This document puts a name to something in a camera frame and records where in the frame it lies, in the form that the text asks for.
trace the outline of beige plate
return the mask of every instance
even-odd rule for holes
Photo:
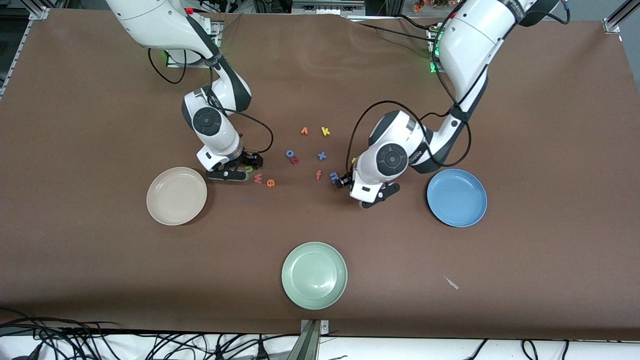
[[[207,201],[207,185],[197,171],[175,167],[158,175],[147,192],[147,209],[164,225],[181,225],[196,217]]]

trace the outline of plate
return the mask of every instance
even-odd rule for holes
[[[320,310],[333,305],[347,286],[347,264],[331,245],[304,243],[282,265],[282,287],[296,305]]]
[[[147,191],[147,209],[164,225],[181,225],[200,213],[207,201],[207,184],[196,170],[171,168],[151,183]]]
[[[472,174],[452,168],[434,176],[427,186],[427,203],[443,223],[466,227],[480,221],[486,211],[486,192]]]

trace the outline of table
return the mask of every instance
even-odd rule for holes
[[[402,190],[368,210],[327,176],[343,171],[368,105],[450,106],[424,42],[333,15],[242,15],[222,51],[252,90],[247,113],[275,133],[261,173],[277,185],[211,183],[194,221],[166,227],[145,195],[167,168],[200,170],[180,103],[208,72],[165,83],[110,12],[54,9],[33,26],[0,102],[0,304],[139,329],[287,333],[322,318],[367,336],[640,335],[640,97],[599,22],[518,27],[496,55],[459,166],[489,207],[465,229],[429,212],[431,175],[407,170]],[[354,155],[394,109],[363,121]],[[268,143],[260,126],[230,119],[247,147]],[[284,258],[306,241],[333,245],[348,266],[344,295],[321,311],[296,307],[280,284]]]

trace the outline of small paper scrap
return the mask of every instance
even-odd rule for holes
[[[453,281],[449,280],[449,278],[448,278],[448,277],[446,277],[446,276],[443,276],[443,277],[444,277],[445,279],[447,279],[447,281],[449,282],[449,285],[451,285],[454,289],[456,289],[456,290],[460,289],[460,287],[459,287],[458,285],[456,285],[456,283],[455,283],[455,282],[453,282]]]

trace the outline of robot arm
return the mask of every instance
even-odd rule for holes
[[[122,27],[140,45],[160,50],[191,50],[216,71],[219,77],[216,81],[184,97],[182,114],[204,144],[197,156],[207,169],[207,176],[247,180],[248,176],[239,171],[239,166],[260,167],[262,158],[245,153],[225,109],[246,110],[251,102],[251,91],[201,27],[200,22],[207,19],[197,14],[188,15],[180,7],[179,0],[107,0],[107,4]],[[231,169],[229,163],[234,160],[237,160],[235,168]]]
[[[369,135],[369,148],[353,165],[351,177],[343,177],[338,187],[350,185],[350,196],[368,208],[399,190],[389,181],[407,167],[421,174],[438,170],[484,93],[489,63],[532,4],[526,0],[466,1],[446,22],[439,41],[440,63],[453,83],[459,106],[451,107],[435,132],[421,129],[403,111],[383,116]]]
[[[220,108],[244,111],[251,102],[246,82],[229,65],[201,27],[197,14],[187,15],[177,0],[107,0],[111,11],[140,45],[160,50],[191,50],[220,77],[212,87]]]

